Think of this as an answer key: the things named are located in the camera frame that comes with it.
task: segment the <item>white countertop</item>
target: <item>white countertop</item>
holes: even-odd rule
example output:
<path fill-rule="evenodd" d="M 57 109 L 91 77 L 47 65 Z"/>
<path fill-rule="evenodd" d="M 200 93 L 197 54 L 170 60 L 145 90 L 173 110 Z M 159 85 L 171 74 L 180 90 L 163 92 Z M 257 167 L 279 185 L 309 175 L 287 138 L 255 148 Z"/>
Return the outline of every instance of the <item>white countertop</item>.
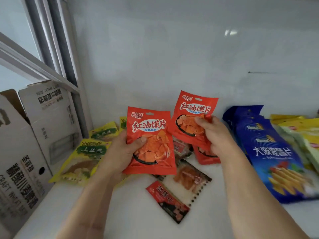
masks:
<path fill-rule="evenodd" d="M 199 165 L 194 157 L 188 161 L 213 180 L 180 225 L 146 191 L 155 178 L 133 175 L 113 192 L 105 228 L 107 239 L 233 238 L 221 166 Z M 54 239 L 82 189 L 67 183 L 54 185 L 15 239 Z M 319 237 L 319 200 L 285 208 L 310 237 Z"/>

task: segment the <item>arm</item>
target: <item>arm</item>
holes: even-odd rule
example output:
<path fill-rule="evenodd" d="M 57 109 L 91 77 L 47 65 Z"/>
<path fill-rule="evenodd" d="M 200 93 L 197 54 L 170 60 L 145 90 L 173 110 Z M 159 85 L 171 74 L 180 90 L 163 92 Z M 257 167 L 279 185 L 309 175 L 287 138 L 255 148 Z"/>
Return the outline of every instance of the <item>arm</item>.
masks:
<path fill-rule="evenodd" d="M 96 173 L 89 179 L 80 198 L 63 224 L 57 239 L 102 239 L 112 191 L 129 165 L 133 152 L 146 138 L 126 144 L 126 130 L 116 137 Z"/>
<path fill-rule="evenodd" d="M 226 126 L 217 117 L 205 129 L 212 151 L 220 157 L 226 184 L 228 213 L 236 239 L 309 237 L 268 191 Z"/>

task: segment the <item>hand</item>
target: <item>hand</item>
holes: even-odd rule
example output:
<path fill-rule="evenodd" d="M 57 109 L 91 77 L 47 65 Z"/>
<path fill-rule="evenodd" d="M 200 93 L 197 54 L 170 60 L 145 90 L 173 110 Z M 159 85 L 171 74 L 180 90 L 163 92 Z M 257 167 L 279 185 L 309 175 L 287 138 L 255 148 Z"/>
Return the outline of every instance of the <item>hand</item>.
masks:
<path fill-rule="evenodd" d="M 195 117 L 195 121 L 205 129 L 206 137 L 212 143 L 211 150 L 217 156 L 221 157 L 227 151 L 237 147 L 227 127 L 216 116 L 212 116 L 212 123 L 200 117 Z"/>
<path fill-rule="evenodd" d="M 133 153 L 147 140 L 146 137 L 140 137 L 133 143 L 126 144 L 126 136 L 126 130 L 124 130 L 113 139 L 96 172 L 102 176 L 112 177 L 115 183 L 121 180 L 122 171 L 130 164 Z"/>

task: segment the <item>red snack bag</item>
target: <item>red snack bag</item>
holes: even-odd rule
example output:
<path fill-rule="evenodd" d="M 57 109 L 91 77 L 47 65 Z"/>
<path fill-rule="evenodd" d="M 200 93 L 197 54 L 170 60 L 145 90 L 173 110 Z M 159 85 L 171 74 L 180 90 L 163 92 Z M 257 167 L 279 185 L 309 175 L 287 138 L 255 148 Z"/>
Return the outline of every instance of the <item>red snack bag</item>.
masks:
<path fill-rule="evenodd" d="M 155 181 L 146 190 L 153 196 L 156 202 L 176 221 L 181 223 L 189 212 L 189 208 L 179 201 L 160 181 Z"/>
<path fill-rule="evenodd" d="M 176 174 L 172 135 L 167 132 L 170 111 L 154 111 L 142 108 L 127 108 L 127 144 L 141 136 L 146 143 L 136 150 L 126 174 Z"/>
<path fill-rule="evenodd" d="M 199 148 L 198 146 L 193 145 L 194 153 L 197 158 L 197 161 L 202 164 L 215 164 L 220 163 L 219 157 L 211 152 L 211 150 L 204 150 L 202 148 Z"/>
<path fill-rule="evenodd" d="M 205 130 L 195 122 L 195 117 L 202 117 L 211 122 L 217 101 L 218 98 L 207 98 L 181 91 L 168 131 L 186 143 L 209 150 L 211 143 L 205 136 Z"/>

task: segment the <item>blue snack bag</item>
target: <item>blue snack bag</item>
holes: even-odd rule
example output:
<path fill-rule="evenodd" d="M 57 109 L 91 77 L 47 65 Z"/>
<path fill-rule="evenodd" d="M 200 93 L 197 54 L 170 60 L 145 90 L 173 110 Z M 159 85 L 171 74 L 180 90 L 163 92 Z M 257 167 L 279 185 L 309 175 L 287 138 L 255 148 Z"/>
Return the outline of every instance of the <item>blue snack bag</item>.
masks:
<path fill-rule="evenodd" d="M 273 129 L 270 120 L 259 115 L 261 108 L 238 106 L 232 108 L 232 115 L 225 116 L 258 176 L 280 203 L 318 197 L 317 184 L 309 178 L 297 153 Z"/>

